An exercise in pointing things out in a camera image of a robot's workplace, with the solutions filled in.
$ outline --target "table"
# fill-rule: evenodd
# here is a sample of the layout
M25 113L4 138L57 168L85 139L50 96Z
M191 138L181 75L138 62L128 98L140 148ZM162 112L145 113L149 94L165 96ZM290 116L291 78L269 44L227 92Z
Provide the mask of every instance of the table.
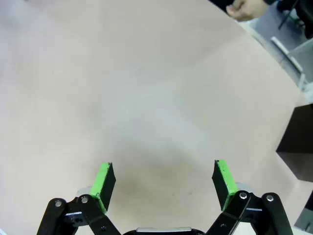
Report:
M0 224L35 234L48 201L117 178L108 216L210 227L225 159L291 223L312 184L275 149L305 102L288 75L206 0L5 0L0 7ZM79 234L88 234L82 230Z

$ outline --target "screw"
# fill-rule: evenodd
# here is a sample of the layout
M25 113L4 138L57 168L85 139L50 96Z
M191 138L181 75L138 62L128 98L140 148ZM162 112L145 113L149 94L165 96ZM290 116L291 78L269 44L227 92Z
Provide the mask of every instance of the screw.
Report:
M57 200L57 201L55 202L55 206L56 206L56 207L61 206L61 204L62 204L62 202L61 202L60 200Z
M269 202L274 201L274 198L273 198L272 195L267 195L267 196L266 196L266 199L267 199Z
M246 195L245 192L241 192L241 193L239 193L239 197L240 197L241 199L246 199L246 198L247 198L247 195Z
M86 203L88 201L88 198L86 196L82 197L82 203Z

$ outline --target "person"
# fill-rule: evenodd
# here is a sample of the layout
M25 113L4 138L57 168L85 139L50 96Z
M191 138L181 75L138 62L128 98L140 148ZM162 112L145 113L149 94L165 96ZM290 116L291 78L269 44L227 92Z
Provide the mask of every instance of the person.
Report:
M275 0L210 0L237 21L249 21L262 16Z

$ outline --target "human hand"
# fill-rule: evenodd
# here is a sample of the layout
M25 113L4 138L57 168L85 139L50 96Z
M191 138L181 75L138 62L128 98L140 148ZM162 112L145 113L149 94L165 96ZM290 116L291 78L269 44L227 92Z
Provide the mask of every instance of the human hand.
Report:
M234 0L232 5L226 7L231 18L238 21L248 21L262 16L268 9L264 0Z

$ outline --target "black chair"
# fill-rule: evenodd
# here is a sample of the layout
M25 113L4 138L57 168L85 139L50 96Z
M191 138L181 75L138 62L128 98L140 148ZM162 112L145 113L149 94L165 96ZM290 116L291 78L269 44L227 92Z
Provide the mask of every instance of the black chair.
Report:
M283 0L279 1L277 4L277 9L280 12L288 10L289 13L285 16L279 29L286 22L291 11L295 8L298 17L303 21L305 25L305 36L310 39L313 37L313 1L312 0Z

